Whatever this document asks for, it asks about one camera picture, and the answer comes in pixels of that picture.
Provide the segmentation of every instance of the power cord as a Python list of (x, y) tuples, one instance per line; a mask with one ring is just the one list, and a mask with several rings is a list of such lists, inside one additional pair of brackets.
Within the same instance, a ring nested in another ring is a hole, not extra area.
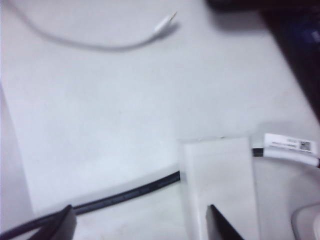
[[(263, 148), (253, 148), (252, 155), (254, 157), (263, 157), (264, 156), (264, 149)], [(163, 187), (166, 187), (170, 184), (180, 181), (180, 172), (176, 171), (168, 176), (160, 178), (156, 181), (150, 182), (148, 184), (133, 188), (128, 191), (124, 191), (112, 196), (108, 196), (102, 199), (98, 199), (95, 201), (87, 202), (78, 206), (74, 206), (73, 209), (76, 215), (86, 214), (95, 210), (99, 210), (102, 208), (106, 208), (115, 204), (119, 204), (125, 202), (130, 199), (134, 199), (145, 194), (154, 192), (159, 190)], [(26, 222), (22, 225), (19, 225), (15, 228), (12, 228), (0, 235), (0, 240), (10, 240), (15, 238), (19, 235), (25, 234), (31, 230), (38, 229), (45, 224), (48, 224), (52, 221), (55, 217), (57, 212), (34, 219), (32, 221)]]

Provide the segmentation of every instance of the white label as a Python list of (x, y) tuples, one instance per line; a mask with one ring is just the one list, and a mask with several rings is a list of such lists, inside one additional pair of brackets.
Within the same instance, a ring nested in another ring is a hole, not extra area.
[(317, 145), (314, 141), (271, 133), (264, 135), (265, 157), (294, 160), (317, 166), (319, 164), (317, 154)]

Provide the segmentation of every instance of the white plug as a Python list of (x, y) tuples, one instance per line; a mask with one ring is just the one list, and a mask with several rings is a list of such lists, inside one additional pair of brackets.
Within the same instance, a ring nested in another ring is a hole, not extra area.
[(166, 16), (161, 22), (159, 22), (154, 30), (153, 30), (153, 36), (159, 36), (161, 35), (166, 29), (168, 29), (168, 27), (170, 26), (172, 20), (174, 19), (174, 17), (177, 15), (177, 12), (175, 12), (174, 14), (170, 15), (170, 16)]

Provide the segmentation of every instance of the table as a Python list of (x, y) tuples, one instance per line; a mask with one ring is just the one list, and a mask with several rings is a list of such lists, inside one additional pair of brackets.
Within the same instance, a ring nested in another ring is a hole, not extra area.
[[(13, 189), (29, 195), (23, 221), (176, 171), (179, 139), (251, 136), (261, 147), (272, 132), (320, 143), (315, 115), (257, 12), (214, 13), (196, 0), (12, 3), (43, 32), (100, 45), (139, 40), (178, 11), (169, 36), (108, 52), (43, 38), (3, 2), (2, 129), (11, 132), (2, 131), (1, 160), (17, 163), (8, 201)], [(306, 171), (257, 165), (262, 175), (276, 172), (275, 182)], [(181, 201), (177, 183), (81, 216), (75, 239), (186, 239)], [(3, 220), (2, 229), (20, 221)]]

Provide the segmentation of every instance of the barcode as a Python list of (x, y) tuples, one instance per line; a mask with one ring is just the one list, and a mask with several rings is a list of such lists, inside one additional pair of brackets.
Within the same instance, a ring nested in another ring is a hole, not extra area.
[(300, 141), (300, 150), (311, 151), (311, 144), (308, 141)]

